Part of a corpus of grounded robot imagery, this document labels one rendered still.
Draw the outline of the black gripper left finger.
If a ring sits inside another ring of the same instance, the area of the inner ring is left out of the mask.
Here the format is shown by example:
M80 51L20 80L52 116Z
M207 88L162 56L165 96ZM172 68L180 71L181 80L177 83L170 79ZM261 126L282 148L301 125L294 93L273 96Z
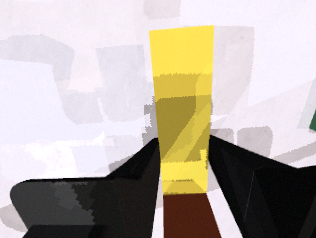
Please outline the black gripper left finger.
M106 225L115 238L152 238L161 169L153 138L106 176L35 178L15 184L10 199L32 225Z

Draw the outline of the small green block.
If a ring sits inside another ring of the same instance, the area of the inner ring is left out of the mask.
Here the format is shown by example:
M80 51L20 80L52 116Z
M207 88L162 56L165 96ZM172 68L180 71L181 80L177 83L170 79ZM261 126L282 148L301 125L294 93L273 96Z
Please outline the small green block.
M311 123L309 125L309 128L310 130L313 130L313 131L316 131L316 110L315 110L315 113L313 115L313 118L311 120Z

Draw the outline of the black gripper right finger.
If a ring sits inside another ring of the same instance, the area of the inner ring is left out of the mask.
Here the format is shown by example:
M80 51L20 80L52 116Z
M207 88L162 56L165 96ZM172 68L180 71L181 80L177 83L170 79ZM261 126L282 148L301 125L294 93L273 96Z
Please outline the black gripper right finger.
M294 167L210 135L208 160L242 238L310 238L316 165Z

